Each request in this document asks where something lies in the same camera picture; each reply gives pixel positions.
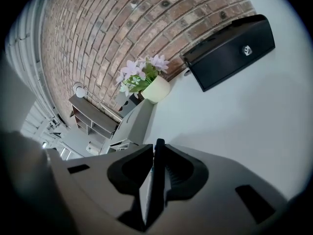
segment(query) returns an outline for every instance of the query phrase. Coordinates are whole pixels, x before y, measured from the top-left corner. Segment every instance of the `black plastic component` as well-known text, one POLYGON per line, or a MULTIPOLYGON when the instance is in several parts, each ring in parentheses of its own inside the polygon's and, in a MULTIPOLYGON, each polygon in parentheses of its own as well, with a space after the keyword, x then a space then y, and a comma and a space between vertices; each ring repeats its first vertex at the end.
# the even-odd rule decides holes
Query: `black plastic component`
POLYGON ((164 147, 165 141, 163 139, 157 139, 154 159, 154 171, 152 178, 152 189, 146 228, 150 227, 153 224, 153 222, 157 219, 157 217, 159 217, 164 209, 165 162, 163 157, 164 153, 162 152, 164 147))
POLYGON ((163 139, 156 142, 152 190, 146 228, 160 216, 164 202, 191 199, 206 183, 208 169, 204 163, 170 145, 163 139), (164 200, 165 168, 169 171, 171 190, 164 200))
POLYGON ((255 15, 233 21, 186 52, 183 59, 205 92, 274 48, 267 18, 255 15), (249 55, 246 46, 252 50, 249 55))
POLYGON ((118 217, 118 220, 133 229, 144 232, 145 231, 145 223, 142 220, 142 212, 140 206, 140 197, 139 193, 136 194, 132 208, 130 211, 124 212, 122 215, 118 217))
POLYGON ((262 223, 275 213, 273 207, 251 186, 239 186, 235 190, 257 224, 262 223))
POLYGON ((74 166, 74 167, 70 167, 70 168, 67 168, 68 172, 70 174, 73 174, 73 173, 76 173, 76 172, 80 172, 80 171, 83 171, 83 170, 87 170, 89 169, 90 167, 86 164, 81 164, 81 165, 78 165, 78 166, 74 166))
POLYGON ((171 179, 171 190, 167 192, 166 201, 191 199, 208 180, 207 167, 169 144, 165 146, 164 153, 171 179))
POLYGON ((136 196, 153 164, 152 144, 115 161, 107 171, 108 179, 122 194, 136 196))

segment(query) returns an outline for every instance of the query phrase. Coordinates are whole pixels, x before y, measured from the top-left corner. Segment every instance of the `purple flower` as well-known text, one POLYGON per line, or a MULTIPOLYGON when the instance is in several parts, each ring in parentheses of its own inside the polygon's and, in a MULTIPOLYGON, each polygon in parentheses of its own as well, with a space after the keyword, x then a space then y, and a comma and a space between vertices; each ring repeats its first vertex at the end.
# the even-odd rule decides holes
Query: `purple flower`
POLYGON ((121 69, 121 71, 125 74, 125 80, 129 79, 132 75, 137 74, 137 62, 128 60, 126 64, 127 66, 121 69))
POLYGON ((146 80, 146 73, 144 73, 142 71, 142 69, 145 67, 146 67, 146 62, 140 63, 139 67, 137 67, 138 75, 140 76, 141 80, 143 80, 143 81, 146 80))
POLYGON ((158 56, 155 55, 154 57, 150 58, 150 62, 153 66, 155 66, 157 71, 163 71, 164 73, 167 73, 166 70, 168 69, 167 64, 169 63, 169 61, 165 60, 165 56, 158 56))
POLYGON ((124 74, 123 72, 119 72, 119 76, 117 77, 116 81, 117 81, 117 84, 118 85, 120 82, 122 82, 124 80, 124 74))
POLYGON ((121 88, 119 89, 120 92, 125 92, 126 96, 129 94, 129 88, 126 84, 121 83, 121 88))

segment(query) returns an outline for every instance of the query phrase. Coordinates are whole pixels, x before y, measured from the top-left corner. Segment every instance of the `gray cabinet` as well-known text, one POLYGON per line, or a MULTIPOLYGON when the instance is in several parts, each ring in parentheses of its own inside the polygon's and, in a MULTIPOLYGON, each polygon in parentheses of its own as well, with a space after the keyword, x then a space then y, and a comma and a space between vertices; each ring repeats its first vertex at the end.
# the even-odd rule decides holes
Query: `gray cabinet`
POLYGON ((110 141, 110 148, 114 150, 127 149, 130 146, 143 143, 153 104, 144 100, 131 110, 120 123, 110 141))

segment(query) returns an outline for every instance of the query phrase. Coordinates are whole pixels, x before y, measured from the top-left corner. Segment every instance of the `wooden shelf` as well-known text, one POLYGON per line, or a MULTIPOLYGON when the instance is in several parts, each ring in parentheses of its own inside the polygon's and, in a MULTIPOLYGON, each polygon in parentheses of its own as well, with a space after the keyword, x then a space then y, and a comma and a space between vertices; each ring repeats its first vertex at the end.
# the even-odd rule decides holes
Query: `wooden shelf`
POLYGON ((74 115, 76 118, 81 120, 84 124, 91 127, 91 120, 88 117, 86 117, 84 114, 82 114, 81 112, 76 112, 76 113, 74 113, 74 115))
POLYGON ((101 128, 96 123, 93 123, 92 128, 93 128, 93 130, 95 130, 97 133, 99 133, 100 135, 104 136, 105 138, 107 138, 107 139, 111 138, 111 133, 106 131, 105 129, 101 128))
POLYGON ((97 140, 100 143, 104 143, 104 141, 106 140, 105 137, 103 137, 102 135, 100 135, 99 133, 97 133, 93 129, 90 129, 88 135, 91 136, 92 138, 94 138, 95 140, 97 140))
POLYGON ((74 95, 69 101, 72 104, 78 129, 100 143, 111 139, 111 132, 117 125, 115 121, 97 110, 84 98, 78 98, 74 95))

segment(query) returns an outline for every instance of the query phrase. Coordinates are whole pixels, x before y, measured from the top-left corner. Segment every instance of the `brick wall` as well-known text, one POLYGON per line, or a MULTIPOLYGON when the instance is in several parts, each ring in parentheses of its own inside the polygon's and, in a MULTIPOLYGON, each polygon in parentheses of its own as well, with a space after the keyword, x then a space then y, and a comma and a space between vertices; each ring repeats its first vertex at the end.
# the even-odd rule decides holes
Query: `brick wall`
POLYGON ((184 69, 180 53, 252 14, 249 0, 49 0, 42 36, 48 86, 65 121, 76 81, 118 109, 115 79, 127 60, 164 54, 171 80, 184 69))

